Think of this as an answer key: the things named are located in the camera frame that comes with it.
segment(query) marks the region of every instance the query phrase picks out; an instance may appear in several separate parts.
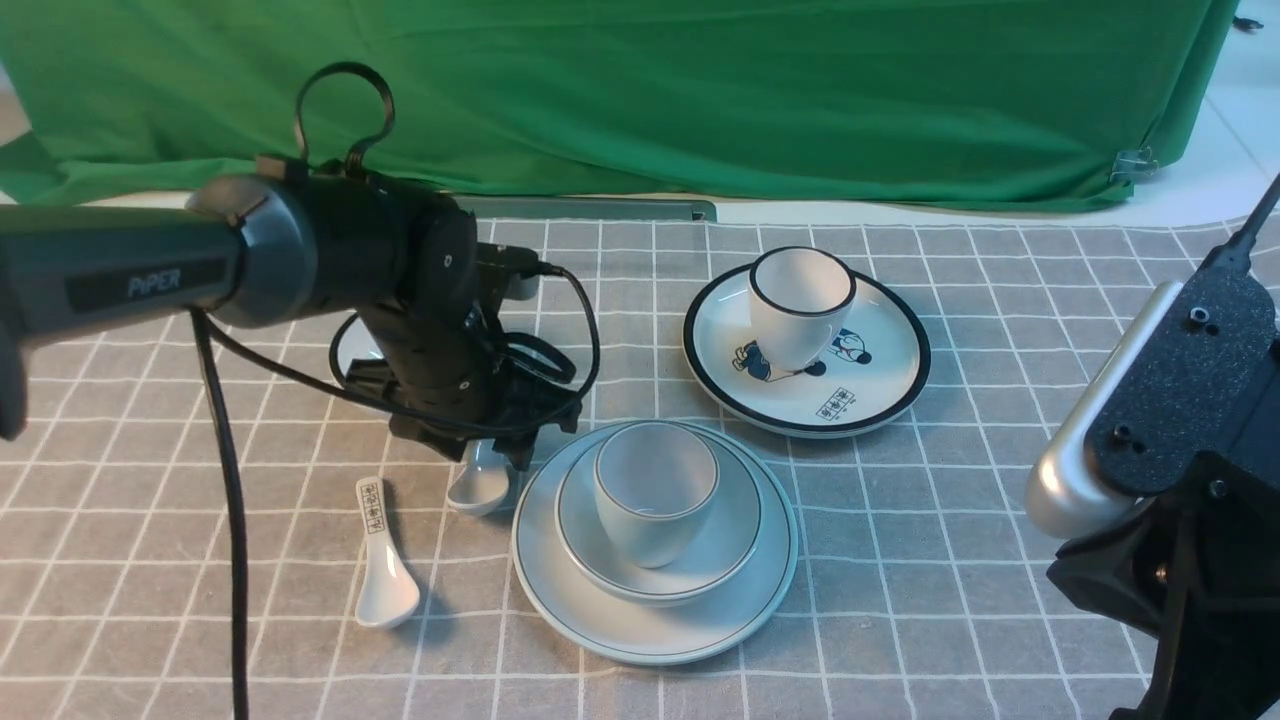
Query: piper logo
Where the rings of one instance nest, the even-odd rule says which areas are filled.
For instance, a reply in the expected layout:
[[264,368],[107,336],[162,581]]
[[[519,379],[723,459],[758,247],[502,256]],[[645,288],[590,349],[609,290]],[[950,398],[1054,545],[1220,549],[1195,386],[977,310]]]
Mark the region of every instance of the piper logo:
[[179,287],[182,287],[182,270],[178,268],[148,273],[146,275],[133,275],[129,278],[129,300],[170,292]]

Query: gray checkered tablecloth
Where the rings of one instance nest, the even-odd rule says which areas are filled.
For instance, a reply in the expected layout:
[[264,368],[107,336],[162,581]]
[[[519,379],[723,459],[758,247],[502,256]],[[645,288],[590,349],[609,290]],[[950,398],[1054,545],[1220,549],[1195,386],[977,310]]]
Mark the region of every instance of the gray checkered tablecloth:
[[[718,657],[666,671],[604,661],[524,597],[509,507],[447,511],[448,462],[224,354],[250,510],[255,716],[1106,719],[1142,696],[1155,643],[1078,612],[1044,579],[1057,543],[1028,523],[1023,486],[1152,284],[1187,278],[1228,229],[484,223],[481,237],[543,251],[594,296],[604,365],[586,427],[690,419],[772,465],[801,524],[791,592]],[[1274,287],[1277,229],[1254,263]],[[788,441],[735,420],[681,352],[705,282],[810,243],[895,288],[933,343],[913,410],[856,441]],[[586,366],[567,284],[548,281],[504,318]],[[238,336],[325,377],[340,320]],[[0,445],[0,715],[228,717],[223,483],[186,320],[50,347],[31,372],[31,425]],[[566,439],[544,432],[539,460]],[[389,480],[424,587],[394,632],[351,621],[352,488],[370,474]]]

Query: large white plate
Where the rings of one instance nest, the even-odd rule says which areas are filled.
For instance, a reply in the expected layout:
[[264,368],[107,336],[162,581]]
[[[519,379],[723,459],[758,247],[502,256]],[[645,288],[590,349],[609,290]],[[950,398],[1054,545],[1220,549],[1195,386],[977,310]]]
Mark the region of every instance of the large white plate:
[[929,378],[929,340],[892,291],[854,273],[858,295],[835,342],[803,373],[774,373],[751,333],[749,265],[710,282],[685,315],[685,359],[726,410],[771,432],[850,437],[901,415]]
[[554,503],[573,462],[622,427],[575,439],[525,487],[511,533],[516,577],[547,623],[596,655],[632,665],[678,665],[718,655],[764,625],[786,596],[799,552],[795,515],[777,478],[749,450],[685,425],[751,469],[763,497],[756,550],[728,582],[684,605],[644,606],[604,592],[582,575],[561,544]]

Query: metal clip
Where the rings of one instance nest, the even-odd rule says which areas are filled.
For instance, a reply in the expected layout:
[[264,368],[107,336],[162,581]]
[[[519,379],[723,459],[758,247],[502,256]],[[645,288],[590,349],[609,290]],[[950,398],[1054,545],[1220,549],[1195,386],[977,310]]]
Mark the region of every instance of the metal clip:
[[1142,150],[1121,150],[1111,165],[1110,182],[1119,179],[1149,178],[1160,170],[1160,160],[1151,146]]

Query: black cable loop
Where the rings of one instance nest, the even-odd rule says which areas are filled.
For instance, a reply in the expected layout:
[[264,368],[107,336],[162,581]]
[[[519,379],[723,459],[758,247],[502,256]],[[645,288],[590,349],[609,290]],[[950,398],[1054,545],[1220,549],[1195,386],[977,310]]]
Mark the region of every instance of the black cable loop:
[[378,74],[378,70],[370,68],[369,65],[355,61],[334,63],[320,68],[314,76],[307,78],[307,82],[302,85],[302,90],[298,91],[297,100],[293,102],[293,137],[298,143],[298,159],[305,164],[307,163],[307,158],[311,155],[311,147],[307,143],[306,128],[302,126],[302,101],[306,99],[311,86],[326,77],[337,74],[352,74],[367,81],[383,99],[383,129],[376,135],[357,140],[356,143],[347,150],[347,172],[358,172],[364,169],[365,154],[367,154],[374,145],[385,140],[387,136],[392,133],[392,129],[396,128],[396,99],[392,96],[392,87],[387,83],[387,79],[383,78],[383,76]]

